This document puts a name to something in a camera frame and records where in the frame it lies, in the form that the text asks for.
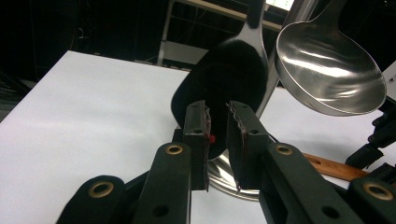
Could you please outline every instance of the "metal ladle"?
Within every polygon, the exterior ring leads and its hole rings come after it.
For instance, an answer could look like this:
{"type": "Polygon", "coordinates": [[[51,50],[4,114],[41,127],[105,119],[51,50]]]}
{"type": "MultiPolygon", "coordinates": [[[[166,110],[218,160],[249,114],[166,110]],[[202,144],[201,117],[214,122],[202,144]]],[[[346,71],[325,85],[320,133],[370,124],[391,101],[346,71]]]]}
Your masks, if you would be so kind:
{"type": "Polygon", "coordinates": [[[276,71],[303,105],[331,116],[372,112],[386,98],[371,56],[338,30],[347,0],[332,0],[312,21],[286,26],[276,41],[276,71]]]}

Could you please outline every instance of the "stainless steel ladle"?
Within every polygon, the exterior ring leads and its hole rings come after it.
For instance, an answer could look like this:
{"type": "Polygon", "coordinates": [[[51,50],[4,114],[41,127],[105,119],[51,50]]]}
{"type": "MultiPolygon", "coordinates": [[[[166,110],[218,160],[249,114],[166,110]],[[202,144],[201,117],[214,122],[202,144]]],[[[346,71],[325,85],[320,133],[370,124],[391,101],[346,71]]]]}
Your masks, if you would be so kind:
{"type": "Polygon", "coordinates": [[[286,26],[276,42],[276,71],[303,105],[331,116],[372,112],[386,98],[371,56],[338,30],[347,0],[332,0],[312,21],[286,26]]]}

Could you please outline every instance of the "wooden handle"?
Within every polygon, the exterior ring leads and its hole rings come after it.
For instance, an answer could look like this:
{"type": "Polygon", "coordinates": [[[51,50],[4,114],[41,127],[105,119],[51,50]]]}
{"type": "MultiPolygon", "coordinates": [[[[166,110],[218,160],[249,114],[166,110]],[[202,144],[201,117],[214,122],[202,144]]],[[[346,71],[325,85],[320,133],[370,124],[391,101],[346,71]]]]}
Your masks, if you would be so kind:
{"type": "Polygon", "coordinates": [[[321,157],[316,157],[304,153],[305,157],[311,164],[323,175],[329,175],[335,178],[351,181],[358,177],[368,175],[367,172],[352,166],[345,165],[336,161],[329,161],[321,157]]]}

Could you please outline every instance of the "utensil handle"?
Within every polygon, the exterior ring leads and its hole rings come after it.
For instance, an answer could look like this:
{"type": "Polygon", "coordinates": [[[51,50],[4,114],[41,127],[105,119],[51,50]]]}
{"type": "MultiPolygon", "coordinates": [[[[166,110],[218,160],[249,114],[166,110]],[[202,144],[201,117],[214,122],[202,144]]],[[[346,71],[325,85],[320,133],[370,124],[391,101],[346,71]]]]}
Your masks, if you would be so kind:
{"type": "Polygon", "coordinates": [[[247,12],[246,24],[250,29],[262,27],[262,15],[264,13],[265,0],[250,0],[247,12]]]}
{"type": "Polygon", "coordinates": [[[338,19],[347,0],[332,0],[314,19],[318,24],[338,29],[338,19]]]}

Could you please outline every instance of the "kitchen utensil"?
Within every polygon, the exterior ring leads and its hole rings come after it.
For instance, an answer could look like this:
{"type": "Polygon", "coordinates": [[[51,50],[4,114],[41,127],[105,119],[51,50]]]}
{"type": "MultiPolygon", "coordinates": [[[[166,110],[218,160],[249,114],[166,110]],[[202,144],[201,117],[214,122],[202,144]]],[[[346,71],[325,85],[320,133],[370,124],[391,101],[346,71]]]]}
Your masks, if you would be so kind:
{"type": "Polygon", "coordinates": [[[312,21],[286,26],[276,41],[276,71],[303,105],[331,116],[372,112],[386,97],[385,80],[372,57],[340,33],[347,0],[332,0],[312,21]]]}
{"type": "Polygon", "coordinates": [[[211,134],[216,138],[209,149],[214,159],[225,149],[227,107],[230,100],[257,110],[268,76],[267,56],[262,43],[264,0],[252,0],[239,35],[211,49],[186,76],[172,99],[172,112],[184,126],[189,104],[205,100],[210,108],[211,134]]]}

